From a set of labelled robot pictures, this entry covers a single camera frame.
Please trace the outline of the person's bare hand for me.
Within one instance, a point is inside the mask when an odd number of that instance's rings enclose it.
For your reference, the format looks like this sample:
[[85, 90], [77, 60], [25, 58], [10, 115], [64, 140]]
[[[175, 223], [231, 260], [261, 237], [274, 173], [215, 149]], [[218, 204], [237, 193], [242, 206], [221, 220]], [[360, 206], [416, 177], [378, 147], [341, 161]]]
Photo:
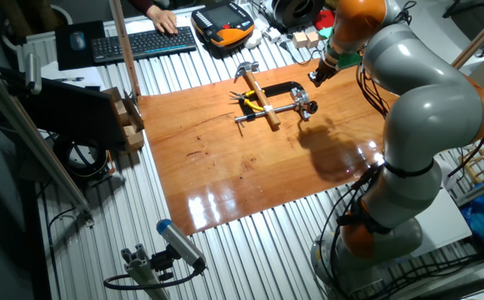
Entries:
[[146, 12], [152, 20], [155, 28], [161, 33], [178, 34], [176, 15], [168, 10], [163, 10], [152, 5]]

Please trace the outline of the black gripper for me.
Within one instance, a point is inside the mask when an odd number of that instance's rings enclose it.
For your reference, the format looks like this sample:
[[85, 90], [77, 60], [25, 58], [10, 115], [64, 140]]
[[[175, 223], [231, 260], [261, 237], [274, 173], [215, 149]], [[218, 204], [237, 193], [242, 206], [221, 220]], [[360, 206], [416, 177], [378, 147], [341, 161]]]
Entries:
[[315, 87], [319, 88], [323, 82], [333, 77], [337, 72], [338, 70], [336, 60], [328, 60], [327, 58], [322, 58], [319, 61], [316, 71], [308, 73], [307, 76], [314, 83]]

